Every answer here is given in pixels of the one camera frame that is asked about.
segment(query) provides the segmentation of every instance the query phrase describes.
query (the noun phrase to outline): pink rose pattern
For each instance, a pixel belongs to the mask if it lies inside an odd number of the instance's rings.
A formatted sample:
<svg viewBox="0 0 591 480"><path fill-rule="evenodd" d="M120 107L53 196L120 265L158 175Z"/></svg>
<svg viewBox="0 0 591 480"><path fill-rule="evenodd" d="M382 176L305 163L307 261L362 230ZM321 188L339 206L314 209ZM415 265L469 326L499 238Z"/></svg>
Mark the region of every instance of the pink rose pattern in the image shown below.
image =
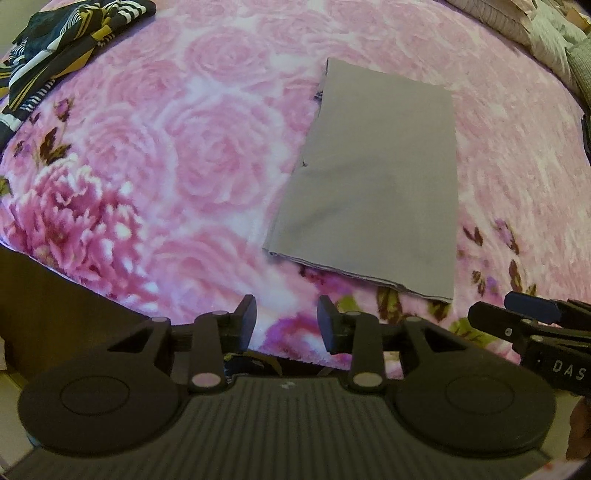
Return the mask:
<svg viewBox="0 0 591 480"><path fill-rule="evenodd" d="M158 8L61 82L11 141L0 164L12 190L0 206L7 245L174 323L254 293L252 348L342 367L347 357L324 352L314 322L320 294L385 322L419 315L444 327L510 290L591 301L582 110L522 49L432 0ZM406 294L384 303L369 283L262 252L329 56L453 95L460 215L449 309ZM518 361L505 343L488 348Z"/></svg>
<svg viewBox="0 0 591 480"><path fill-rule="evenodd" d="M154 313L158 288L142 266L146 230L131 190L102 182L71 155L41 170L29 191L2 205L2 236L95 292Z"/></svg>

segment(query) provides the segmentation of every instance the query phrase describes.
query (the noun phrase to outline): ribbed black surface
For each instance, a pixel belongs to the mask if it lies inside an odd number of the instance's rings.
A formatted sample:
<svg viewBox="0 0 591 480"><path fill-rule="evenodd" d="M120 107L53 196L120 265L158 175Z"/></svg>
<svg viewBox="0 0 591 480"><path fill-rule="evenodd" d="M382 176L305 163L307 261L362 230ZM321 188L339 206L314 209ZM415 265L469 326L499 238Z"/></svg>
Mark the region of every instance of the ribbed black surface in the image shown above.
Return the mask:
<svg viewBox="0 0 591 480"><path fill-rule="evenodd" d="M385 403L335 378L242 377L195 397L158 440L102 459L36 449L9 480L519 480L544 465L529 452L473 460L419 442Z"/></svg>

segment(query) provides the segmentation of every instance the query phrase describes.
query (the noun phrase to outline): pillow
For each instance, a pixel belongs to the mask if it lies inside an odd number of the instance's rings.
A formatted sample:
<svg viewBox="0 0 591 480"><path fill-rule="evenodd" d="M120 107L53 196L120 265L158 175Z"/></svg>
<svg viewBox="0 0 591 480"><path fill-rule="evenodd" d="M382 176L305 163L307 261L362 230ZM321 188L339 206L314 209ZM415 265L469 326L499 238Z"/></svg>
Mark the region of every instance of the pillow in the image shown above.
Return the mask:
<svg viewBox="0 0 591 480"><path fill-rule="evenodd" d="M571 72L566 49L587 38L584 32L568 22L560 13L540 2L531 21L531 54L546 65L575 95L579 87Z"/></svg>
<svg viewBox="0 0 591 480"><path fill-rule="evenodd" d="M567 50L566 57L583 98L591 107L591 38L587 37Z"/></svg>
<svg viewBox="0 0 591 480"><path fill-rule="evenodd" d="M529 46L531 0L447 0L454 7L480 20L504 37Z"/></svg>

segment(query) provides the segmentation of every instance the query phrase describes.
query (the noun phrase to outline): circular pad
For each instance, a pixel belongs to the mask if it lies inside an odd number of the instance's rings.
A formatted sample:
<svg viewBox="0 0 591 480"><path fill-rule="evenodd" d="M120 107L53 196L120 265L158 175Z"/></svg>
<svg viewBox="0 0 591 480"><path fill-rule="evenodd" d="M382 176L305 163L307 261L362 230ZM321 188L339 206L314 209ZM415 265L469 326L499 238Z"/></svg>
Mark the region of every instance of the circular pad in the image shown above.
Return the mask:
<svg viewBox="0 0 591 480"><path fill-rule="evenodd" d="M23 389L18 413L45 448L65 455L108 455L155 436L176 413L175 383L141 355L78 358Z"/></svg>
<svg viewBox="0 0 591 480"><path fill-rule="evenodd" d="M116 378L96 376L74 380L61 392L61 402L80 415L102 415L121 408L129 388Z"/></svg>
<svg viewBox="0 0 591 480"><path fill-rule="evenodd" d="M401 381L395 406L407 427L456 455L487 458L539 447L556 401L538 375L488 352L438 353Z"/></svg>

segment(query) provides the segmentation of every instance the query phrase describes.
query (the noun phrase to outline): wooden bed frame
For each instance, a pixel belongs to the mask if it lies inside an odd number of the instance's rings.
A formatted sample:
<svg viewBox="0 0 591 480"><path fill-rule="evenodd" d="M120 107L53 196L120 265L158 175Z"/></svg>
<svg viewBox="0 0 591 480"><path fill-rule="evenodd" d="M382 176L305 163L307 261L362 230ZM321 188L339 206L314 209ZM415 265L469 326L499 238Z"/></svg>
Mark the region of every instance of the wooden bed frame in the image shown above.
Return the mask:
<svg viewBox="0 0 591 480"><path fill-rule="evenodd" d="M0 245L0 337L26 380L144 319Z"/></svg>

